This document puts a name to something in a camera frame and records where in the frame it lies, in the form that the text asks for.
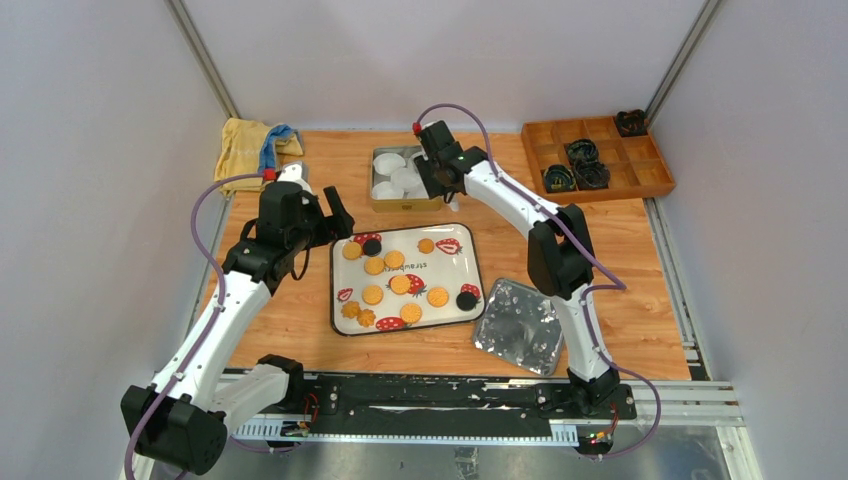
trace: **folded cloth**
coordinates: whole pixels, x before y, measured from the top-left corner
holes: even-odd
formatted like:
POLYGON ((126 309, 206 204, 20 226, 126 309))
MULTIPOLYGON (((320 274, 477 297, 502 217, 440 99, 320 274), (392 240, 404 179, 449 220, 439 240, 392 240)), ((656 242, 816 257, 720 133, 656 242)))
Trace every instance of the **folded cloth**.
MULTIPOLYGON (((266 168, 276 170, 278 153, 303 155, 297 130, 285 124, 272 128, 262 122, 231 118, 221 131, 221 156, 215 166, 215 181, 245 173, 263 173, 266 168)), ((258 191, 261 187, 261 178, 248 178, 222 186, 221 192, 258 191)))

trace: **strawberry print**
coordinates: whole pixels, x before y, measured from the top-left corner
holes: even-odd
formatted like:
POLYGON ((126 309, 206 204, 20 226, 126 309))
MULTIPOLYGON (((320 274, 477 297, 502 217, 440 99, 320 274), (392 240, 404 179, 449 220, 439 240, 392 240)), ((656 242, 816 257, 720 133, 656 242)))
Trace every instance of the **strawberry print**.
POLYGON ((380 331, 400 330, 406 323, 400 317, 386 317, 378 320, 374 326, 380 331))
POLYGON ((406 293, 411 293, 413 297, 417 297, 427 291, 427 285, 424 285, 424 281, 418 275, 407 273, 406 278, 409 279, 410 283, 409 290, 406 293))
POLYGON ((339 293, 338 295, 336 295, 336 298, 339 299, 340 302, 346 302, 350 300, 351 295, 353 295, 352 288, 343 288, 339 290, 339 293))
POLYGON ((470 283, 463 285, 462 288, 459 289, 459 292, 471 292, 471 294, 474 295, 474 298, 480 300, 480 289, 470 283))
POLYGON ((447 253, 448 255, 456 255, 462 253, 462 246, 455 238, 446 238, 436 242, 436 248, 447 253))
POLYGON ((360 245, 364 245, 365 242, 371 240, 372 238, 377 240, 378 242, 383 241, 383 237, 380 236, 379 233, 360 233, 359 235, 353 236, 353 241, 360 245))

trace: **wooden table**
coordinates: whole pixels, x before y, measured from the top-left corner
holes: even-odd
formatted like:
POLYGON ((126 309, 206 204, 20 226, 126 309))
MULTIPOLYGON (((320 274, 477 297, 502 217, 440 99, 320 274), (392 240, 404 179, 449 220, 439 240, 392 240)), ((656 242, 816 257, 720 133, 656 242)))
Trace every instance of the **wooden table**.
MULTIPOLYGON (((476 134, 457 134, 467 148, 482 145, 476 134)), ((353 215, 355 231, 460 222, 474 233, 488 293, 495 280, 508 277, 532 285, 526 272, 527 245, 506 220, 482 203, 460 199, 460 211, 375 213, 367 199, 368 164, 378 146, 415 145, 411 133, 303 132, 309 183, 316 192, 335 185, 353 215)), ((532 186, 519 135, 492 136, 495 158, 509 174, 532 186)), ((258 194, 240 192, 218 252, 223 260, 244 222, 257 215, 258 194)), ((325 212, 329 208, 323 203, 325 212)), ((596 294, 601 329, 614 360, 653 379, 689 379, 677 324, 641 200, 581 205, 598 258, 624 280, 626 292, 596 294)), ((296 268, 299 270, 299 259, 296 268)), ((463 375, 530 376, 471 344, 472 323, 362 337, 342 337, 330 328, 329 249, 312 252, 305 278, 286 278, 247 329, 230 359, 252 366, 267 353, 296 359, 307 370, 463 375)), ((595 282, 606 282, 595 272, 595 282)), ((566 354, 555 375, 565 376, 566 354)))

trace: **wooden compartment organizer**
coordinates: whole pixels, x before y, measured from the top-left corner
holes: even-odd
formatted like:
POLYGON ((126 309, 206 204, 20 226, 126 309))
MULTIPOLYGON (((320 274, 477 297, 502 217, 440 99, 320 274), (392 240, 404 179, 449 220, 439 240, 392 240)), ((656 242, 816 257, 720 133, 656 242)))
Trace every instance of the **wooden compartment organizer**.
POLYGON ((521 141, 536 193, 552 202, 658 197, 671 192, 675 185, 653 136, 649 133, 622 137, 613 117, 525 123, 521 141), (580 138, 588 138, 597 145, 598 157, 610 171, 609 188, 548 193, 543 180, 545 169, 557 164, 570 168, 565 145, 580 138))

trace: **yellow towel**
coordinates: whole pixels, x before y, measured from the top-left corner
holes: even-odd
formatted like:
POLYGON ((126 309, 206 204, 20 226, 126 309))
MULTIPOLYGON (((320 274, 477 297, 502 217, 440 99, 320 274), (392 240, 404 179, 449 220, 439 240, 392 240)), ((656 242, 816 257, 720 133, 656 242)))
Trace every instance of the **yellow towel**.
MULTIPOLYGON (((259 150, 269 131, 271 127, 262 122, 237 118, 227 120, 221 131, 221 156, 215 166, 215 181, 234 175, 256 173, 259 169, 259 150)), ((276 151, 278 162, 280 154, 303 156, 303 147, 297 135, 286 140, 277 140, 276 151)), ((228 194, 243 190, 259 191, 261 187, 261 178, 248 178, 222 186, 221 192, 228 194)))

